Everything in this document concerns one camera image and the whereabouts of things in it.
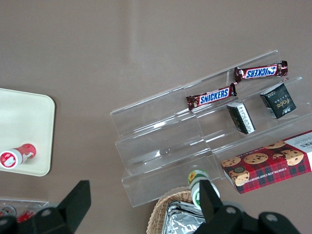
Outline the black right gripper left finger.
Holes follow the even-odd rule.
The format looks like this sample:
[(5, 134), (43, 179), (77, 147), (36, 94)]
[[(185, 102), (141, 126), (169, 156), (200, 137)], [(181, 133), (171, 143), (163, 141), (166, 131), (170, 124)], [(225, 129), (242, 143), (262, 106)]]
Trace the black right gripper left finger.
[(90, 206), (90, 181), (81, 180), (57, 206), (57, 209), (71, 234), (76, 232)]

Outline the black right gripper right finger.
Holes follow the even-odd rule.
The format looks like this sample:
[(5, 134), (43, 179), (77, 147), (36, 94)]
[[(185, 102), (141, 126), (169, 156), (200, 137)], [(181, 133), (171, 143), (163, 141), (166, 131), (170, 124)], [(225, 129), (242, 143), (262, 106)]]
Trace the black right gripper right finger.
[(209, 180), (199, 182), (199, 200), (206, 223), (210, 223), (223, 203)]

